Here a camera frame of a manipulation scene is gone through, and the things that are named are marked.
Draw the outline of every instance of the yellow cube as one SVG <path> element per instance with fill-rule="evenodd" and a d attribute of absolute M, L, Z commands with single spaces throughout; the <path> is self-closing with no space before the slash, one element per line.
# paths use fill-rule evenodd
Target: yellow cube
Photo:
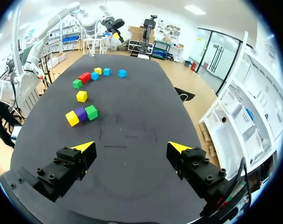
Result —
<path fill-rule="evenodd" d="M 72 127 L 79 123 L 79 118 L 74 111 L 67 113 L 66 118 Z"/>
<path fill-rule="evenodd" d="M 99 75 L 102 74 L 102 69 L 101 69 L 101 68 L 95 68 L 95 71 L 96 71 L 97 73 L 99 73 Z"/>
<path fill-rule="evenodd" d="M 86 91 L 79 91 L 76 95 L 77 101 L 81 103 L 85 103 L 87 100 L 87 92 Z"/>

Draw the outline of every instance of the floor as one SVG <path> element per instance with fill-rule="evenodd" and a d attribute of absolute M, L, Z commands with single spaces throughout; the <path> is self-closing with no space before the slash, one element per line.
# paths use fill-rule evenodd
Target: floor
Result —
<path fill-rule="evenodd" d="M 130 56 L 127 51 L 109 51 L 109 54 Z M 83 54 L 78 51 L 68 51 L 66 52 L 66 55 L 67 59 L 65 61 L 50 70 L 52 80 L 55 81 L 60 74 Z M 184 102 L 184 106 L 195 126 L 202 148 L 208 152 L 211 143 L 204 140 L 198 123 L 200 118 L 216 99 L 216 95 L 198 74 L 192 72 L 189 68 L 185 67 L 184 64 L 162 61 L 155 58 L 153 58 L 153 60 L 159 63 L 173 86 L 195 94 L 195 97 L 192 100 Z M 41 83 L 37 89 L 38 92 L 42 93 L 43 84 Z M 13 149 L 6 146 L 0 139 L 0 175 L 10 169 L 12 153 Z M 217 157 L 211 157 L 208 153 L 207 157 L 214 165 L 219 166 Z"/>

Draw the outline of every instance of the black mat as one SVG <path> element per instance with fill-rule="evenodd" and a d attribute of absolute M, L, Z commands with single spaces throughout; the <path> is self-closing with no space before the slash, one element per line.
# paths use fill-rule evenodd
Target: black mat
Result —
<path fill-rule="evenodd" d="M 95 67 L 111 68 L 81 90 L 72 82 Z M 119 78 L 120 69 L 128 77 Z M 99 118 L 71 127 L 65 114 L 94 105 Z M 32 174 L 63 146 L 94 140 L 97 159 L 82 182 L 56 204 L 88 217 L 123 222 L 185 224 L 199 218 L 204 200 L 180 181 L 166 158 L 168 141 L 200 146 L 177 92 L 155 61 L 128 56 L 83 56 L 48 88 L 34 106 L 16 142 L 11 169 Z"/>

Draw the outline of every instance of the red cube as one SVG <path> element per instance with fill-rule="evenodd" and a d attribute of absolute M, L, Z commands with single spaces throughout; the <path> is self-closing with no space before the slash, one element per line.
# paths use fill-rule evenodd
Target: red cube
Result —
<path fill-rule="evenodd" d="M 78 77 L 79 80 L 82 81 L 83 84 L 87 83 L 91 78 L 90 78 L 90 73 L 85 72 L 81 76 Z"/>

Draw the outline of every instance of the small table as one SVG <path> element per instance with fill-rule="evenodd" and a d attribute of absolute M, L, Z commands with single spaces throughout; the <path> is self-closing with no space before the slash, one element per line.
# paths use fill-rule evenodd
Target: small table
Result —
<path fill-rule="evenodd" d="M 72 82 L 95 67 L 109 77 L 85 84 L 86 103 L 76 100 Z M 126 78 L 117 72 L 125 69 Z M 99 117 L 71 127 L 65 114 L 93 104 Z M 97 158 L 58 206 L 115 222 L 188 223 L 206 202 L 180 180 L 166 158 L 168 141 L 200 146 L 177 92 L 159 64 L 129 56 L 82 56 L 64 71 L 32 109 L 16 141 L 11 169 L 36 175 L 63 146 L 94 140 Z"/>

